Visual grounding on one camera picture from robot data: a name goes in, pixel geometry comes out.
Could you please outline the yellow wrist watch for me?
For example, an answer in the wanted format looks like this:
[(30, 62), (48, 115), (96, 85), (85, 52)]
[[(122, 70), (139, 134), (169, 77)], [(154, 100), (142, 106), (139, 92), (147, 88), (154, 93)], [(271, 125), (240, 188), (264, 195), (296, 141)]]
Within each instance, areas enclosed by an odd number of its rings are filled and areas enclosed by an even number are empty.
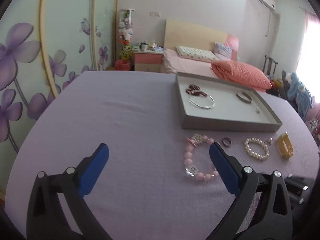
[(287, 132), (281, 134), (276, 140), (276, 143), (283, 159), (288, 160), (294, 155), (292, 142)]

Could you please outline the dark metal cuff bangle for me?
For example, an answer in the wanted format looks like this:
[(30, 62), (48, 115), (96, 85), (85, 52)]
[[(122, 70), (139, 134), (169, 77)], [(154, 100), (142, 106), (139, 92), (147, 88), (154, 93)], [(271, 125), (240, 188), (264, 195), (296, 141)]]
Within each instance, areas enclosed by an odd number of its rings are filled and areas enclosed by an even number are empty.
[(242, 101), (242, 102), (244, 102), (246, 104), (251, 104), (252, 101), (253, 101), (253, 99), (246, 92), (241, 92), (241, 93), (240, 92), (236, 92), (236, 97), (240, 101)]

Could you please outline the thin silver bangle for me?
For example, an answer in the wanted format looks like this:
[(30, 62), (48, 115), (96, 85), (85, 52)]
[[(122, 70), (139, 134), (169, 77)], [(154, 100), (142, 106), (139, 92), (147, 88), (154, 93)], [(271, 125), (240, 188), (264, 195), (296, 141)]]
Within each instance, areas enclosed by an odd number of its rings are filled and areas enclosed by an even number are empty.
[(200, 109), (212, 109), (215, 107), (214, 99), (208, 94), (189, 94), (188, 100), (193, 106)]

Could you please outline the blue plush robe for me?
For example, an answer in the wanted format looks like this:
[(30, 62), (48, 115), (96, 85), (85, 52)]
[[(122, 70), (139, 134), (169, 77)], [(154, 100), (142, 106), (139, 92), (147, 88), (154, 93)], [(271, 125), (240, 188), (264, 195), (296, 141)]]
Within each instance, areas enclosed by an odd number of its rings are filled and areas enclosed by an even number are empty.
[(298, 114), (302, 120), (305, 120), (309, 110), (313, 107), (313, 98), (296, 73), (291, 74), (291, 80), (287, 97), (290, 101), (296, 102)]

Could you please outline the lilac bedspread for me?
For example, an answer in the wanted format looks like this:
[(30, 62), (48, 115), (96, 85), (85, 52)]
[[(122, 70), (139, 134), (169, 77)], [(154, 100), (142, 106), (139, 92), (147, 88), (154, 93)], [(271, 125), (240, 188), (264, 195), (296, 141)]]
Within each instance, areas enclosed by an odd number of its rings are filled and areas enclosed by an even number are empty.
[[(198, 181), (186, 173), (185, 148), (194, 133), (216, 142), (228, 137), (227, 154), (256, 172), (317, 176), (319, 150), (302, 119), (287, 101), (259, 94), (283, 123), (276, 132), (183, 129), (175, 74), (85, 72), (25, 139), (9, 177), (5, 211), (26, 234), (37, 174), (61, 174), (104, 143), (110, 157), (85, 202), (113, 239), (206, 239), (234, 196), (219, 177)], [(276, 143), (285, 132), (294, 153), (288, 160)]]

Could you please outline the grey shallow tray box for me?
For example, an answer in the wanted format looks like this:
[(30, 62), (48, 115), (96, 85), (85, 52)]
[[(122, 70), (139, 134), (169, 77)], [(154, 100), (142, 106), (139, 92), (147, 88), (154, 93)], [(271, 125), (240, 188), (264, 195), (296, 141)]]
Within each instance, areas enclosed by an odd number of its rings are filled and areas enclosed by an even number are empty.
[[(189, 73), (176, 74), (177, 97), (183, 129), (231, 132), (276, 132), (282, 122), (264, 98), (254, 89), (237, 83)], [(252, 99), (246, 104), (236, 97), (246, 92)], [(215, 101), (212, 109), (193, 106), (189, 94), (203, 93)]]

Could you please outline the dark wooden chair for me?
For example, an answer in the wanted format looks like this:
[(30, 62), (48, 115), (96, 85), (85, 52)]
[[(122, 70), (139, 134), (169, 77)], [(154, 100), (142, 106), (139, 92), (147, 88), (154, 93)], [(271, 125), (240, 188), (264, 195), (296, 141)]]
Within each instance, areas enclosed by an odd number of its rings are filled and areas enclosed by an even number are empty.
[(266, 76), (274, 76), (276, 72), (276, 67), (278, 65), (278, 62), (275, 61), (273, 58), (265, 55), (265, 61), (263, 66), (263, 73)]

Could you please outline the salmon folded duvet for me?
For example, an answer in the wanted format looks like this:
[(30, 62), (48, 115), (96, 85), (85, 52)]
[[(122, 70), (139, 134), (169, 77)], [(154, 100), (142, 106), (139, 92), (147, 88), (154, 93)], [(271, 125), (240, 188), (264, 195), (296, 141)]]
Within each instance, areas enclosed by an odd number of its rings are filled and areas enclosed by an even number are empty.
[(238, 61), (214, 61), (213, 72), (222, 80), (235, 82), (260, 91), (272, 88), (271, 81), (257, 67)]

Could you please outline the purple patterned pillow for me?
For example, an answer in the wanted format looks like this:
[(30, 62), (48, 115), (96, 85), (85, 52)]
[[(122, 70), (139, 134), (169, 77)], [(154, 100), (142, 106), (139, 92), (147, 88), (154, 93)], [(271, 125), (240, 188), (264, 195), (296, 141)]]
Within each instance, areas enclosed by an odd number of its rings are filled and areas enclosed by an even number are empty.
[(233, 49), (225, 46), (219, 42), (214, 42), (214, 52), (216, 57), (222, 61), (229, 61), (232, 59)]

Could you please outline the red bin bag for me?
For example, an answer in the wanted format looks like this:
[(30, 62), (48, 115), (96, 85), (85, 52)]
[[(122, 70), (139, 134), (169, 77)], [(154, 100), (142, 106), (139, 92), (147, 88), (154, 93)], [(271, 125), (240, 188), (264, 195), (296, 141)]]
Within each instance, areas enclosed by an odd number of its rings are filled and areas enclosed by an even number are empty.
[(130, 71), (131, 70), (131, 61), (130, 60), (117, 60), (115, 62), (115, 70)]

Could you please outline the pink curtain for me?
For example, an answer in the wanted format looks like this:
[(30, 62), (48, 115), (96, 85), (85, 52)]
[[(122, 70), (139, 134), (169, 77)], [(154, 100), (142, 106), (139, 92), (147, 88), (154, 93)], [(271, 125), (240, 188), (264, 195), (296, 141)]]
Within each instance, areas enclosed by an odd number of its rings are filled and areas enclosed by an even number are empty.
[(310, 12), (309, 10), (303, 8), (304, 18), (305, 18), (305, 30), (307, 30), (308, 26), (315, 23), (319, 25), (319, 18), (314, 12)]

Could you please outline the pink bed sheet mattress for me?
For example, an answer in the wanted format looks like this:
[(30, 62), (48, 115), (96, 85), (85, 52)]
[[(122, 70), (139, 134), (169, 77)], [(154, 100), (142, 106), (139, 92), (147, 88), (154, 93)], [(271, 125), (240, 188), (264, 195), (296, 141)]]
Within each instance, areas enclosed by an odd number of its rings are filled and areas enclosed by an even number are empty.
[(165, 49), (163, 63), (161, 65), (161, 73), (176, 74), (177, 72), (219, 79), (219, 77), (213, 72), (212, 65), (210, 63), (183, 59), (179, 57), (175, 50)]

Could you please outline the pink bedside table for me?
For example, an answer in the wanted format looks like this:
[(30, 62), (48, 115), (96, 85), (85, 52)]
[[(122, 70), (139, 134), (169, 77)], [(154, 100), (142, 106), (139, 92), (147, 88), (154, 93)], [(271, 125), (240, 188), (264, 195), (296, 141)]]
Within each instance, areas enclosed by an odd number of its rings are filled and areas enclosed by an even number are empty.
[(133, 54), (135, 71), (160, 73), (163, 56), (162, 51), (135, 51)]

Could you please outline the floral white pillow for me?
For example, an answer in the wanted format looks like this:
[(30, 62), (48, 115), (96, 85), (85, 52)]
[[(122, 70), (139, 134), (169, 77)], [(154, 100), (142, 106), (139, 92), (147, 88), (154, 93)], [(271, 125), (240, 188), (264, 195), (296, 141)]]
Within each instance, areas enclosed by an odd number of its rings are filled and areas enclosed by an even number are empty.
[(218, 57), (210, 50), (202, 50), (185, 46), (177, 46), (177, 53), (183, 59), (212, 63), (218, 61)]

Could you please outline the sliding wardrobe floral doors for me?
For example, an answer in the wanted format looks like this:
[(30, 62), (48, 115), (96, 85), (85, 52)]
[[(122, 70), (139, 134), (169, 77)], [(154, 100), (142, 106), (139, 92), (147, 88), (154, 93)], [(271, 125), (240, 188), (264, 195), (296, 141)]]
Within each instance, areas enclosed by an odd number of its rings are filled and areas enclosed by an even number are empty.
[(116, 0), (1, 0), (1, 152), (81, 73), (114, 62)]

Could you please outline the beige pink headboard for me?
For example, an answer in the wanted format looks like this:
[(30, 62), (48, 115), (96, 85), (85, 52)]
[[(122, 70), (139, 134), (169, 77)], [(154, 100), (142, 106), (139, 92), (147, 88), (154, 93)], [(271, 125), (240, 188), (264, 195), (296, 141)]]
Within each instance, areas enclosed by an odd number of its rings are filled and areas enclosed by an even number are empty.
[(232, 60), (237, 60), (239, 50), (237, 37), (194, 23), (166, 20), (164, 49), (175, 50), (177, 46), (185, 46), (213, 51), (215, 49), (214, 42), (232, 48)]

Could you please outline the clear tube of plush toys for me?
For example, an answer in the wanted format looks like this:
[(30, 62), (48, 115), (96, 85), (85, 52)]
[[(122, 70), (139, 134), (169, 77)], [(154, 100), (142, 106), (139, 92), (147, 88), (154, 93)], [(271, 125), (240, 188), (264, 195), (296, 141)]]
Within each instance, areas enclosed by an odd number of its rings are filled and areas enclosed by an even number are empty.
[(130, 60), (133, 41), (133, 12), (134, 9), (121, 9), (118, 22), (119, 58)]

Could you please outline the white wall socket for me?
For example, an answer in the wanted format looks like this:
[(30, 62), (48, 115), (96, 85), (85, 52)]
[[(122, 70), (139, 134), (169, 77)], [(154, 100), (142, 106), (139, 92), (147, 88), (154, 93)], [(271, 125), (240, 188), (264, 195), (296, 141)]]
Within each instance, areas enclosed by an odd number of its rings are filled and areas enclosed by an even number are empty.
[(160, 12), (150, 12), (149, 13), (149, 15), (151, 16), (151, 17), (160, 17), (161, 16), (161, 13)]

